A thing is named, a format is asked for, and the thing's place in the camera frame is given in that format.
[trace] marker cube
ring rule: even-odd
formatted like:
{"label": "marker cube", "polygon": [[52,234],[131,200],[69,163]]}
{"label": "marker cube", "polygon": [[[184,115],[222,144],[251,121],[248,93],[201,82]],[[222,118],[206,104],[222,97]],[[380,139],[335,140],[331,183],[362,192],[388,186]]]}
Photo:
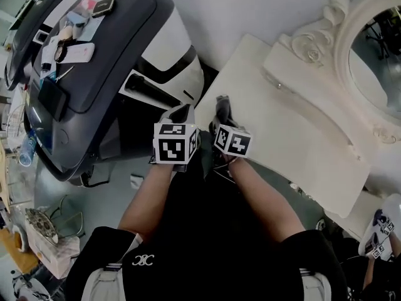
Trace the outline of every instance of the marker cube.
{"label": "marker cube", "polygon": [[247,157],[251,142],[252,135],[246,130],[220,125],[214,145],[227,155]]}
{"label": "marker cube", "polygon": [[156,123],[153,147],[157,164],[187,165],[197,149],[197,127]]}

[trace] shirt logo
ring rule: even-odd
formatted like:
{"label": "shirt logo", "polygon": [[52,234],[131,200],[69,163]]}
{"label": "shirt logo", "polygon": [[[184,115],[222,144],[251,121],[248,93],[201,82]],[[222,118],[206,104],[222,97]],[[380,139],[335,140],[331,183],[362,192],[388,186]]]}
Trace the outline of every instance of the shirt logo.
{"label": "shirt logo", "polygon": [[152,265],[153,262],[152,263],[147,263],[147,261],[148,261],[149,258],[154,258],[154,257],[155,256],[153,254],[151,254],[151,255],[147,255],[147,254],[137,255],[135,257],[135,259],[139,258],[139,260],[138,260],[137,263],[132,262],[132,265],[140,265],[140,266],[142,266],[142,265]]}

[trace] mirror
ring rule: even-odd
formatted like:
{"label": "mirror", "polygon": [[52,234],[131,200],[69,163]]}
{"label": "mirror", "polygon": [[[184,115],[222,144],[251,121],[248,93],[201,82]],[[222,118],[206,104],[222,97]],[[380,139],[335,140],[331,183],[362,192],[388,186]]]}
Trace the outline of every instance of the mirror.
{"label": "mirror", "polygon": [[401,6],[371,19],[350,50],[350,71],[362,94],[376,107],[401,117]]}

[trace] black shirt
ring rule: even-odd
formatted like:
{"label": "black shirt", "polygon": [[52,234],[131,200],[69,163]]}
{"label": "black shirt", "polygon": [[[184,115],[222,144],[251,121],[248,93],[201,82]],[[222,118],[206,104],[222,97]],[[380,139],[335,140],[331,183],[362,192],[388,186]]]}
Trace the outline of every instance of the black shirt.
{"label": "black shirt", "polygon": [[375,260],[373,280],[361,293],[362,301],[392,301],[401,298],[401,255],[394,262]]}
{"label": "black shirt", "polygon": [[[280,244],[269,241],[237,187],[214,173],[205,182],[197,168],[176,175],[154,238],[124,257],[127,300],[303,300],[300,268],[324,274],[332,300],[346,300],[340,264],[319,231],[298,233]],[[89,275],[118,262],[134,237],[122,230],[95,229],[68,275],[67,301],[80,301]],[[134,265],[142,255],[154,255],[147,261],[152,265]]]}

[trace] sticker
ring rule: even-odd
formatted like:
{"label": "sticker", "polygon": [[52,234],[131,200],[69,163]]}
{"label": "sticker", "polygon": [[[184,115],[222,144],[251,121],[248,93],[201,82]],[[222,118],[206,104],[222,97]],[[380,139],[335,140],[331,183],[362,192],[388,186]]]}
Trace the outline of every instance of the sticker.
{"label": "sticker", "polygon": [[192,154],[196,150],[196,130],[195,132],[190,136],[189,139],[189,159],[191,158]]}
{"label": "sticker", "polygon": [[378,258],[383,252],[385,251],[385,248],[383,245],[380,245],[377,249],[373,251],[373,257],[376,259]]}
{"label": "sticker", "polygon": [[387,225],[387,227],[386,227],[386,230],[388,231],[388,232],[392,232],[393,230],[394,230],[394,224],[393,224],[393,222],[390,222],[388,225]]}
{"label": "sticker", "polygon": [[227,138],[229,136],[229,132],[225,129],[220,128],[219,135],[217,135],[216,146],[218,146],[221,150],[224,150],[227,144]]}
{"label": "sticker", "polygon": [[227,151],[233,154],[245,155],[250,141],[251,138],[248,136],[233,134]]}
{"label": "sticker", "polygon": [[185,139],[159,139],[160,161],[185,161]]}
{"label": "sticker", "polygon": [[163,124],[160,135],[185,135],[185,125]]}

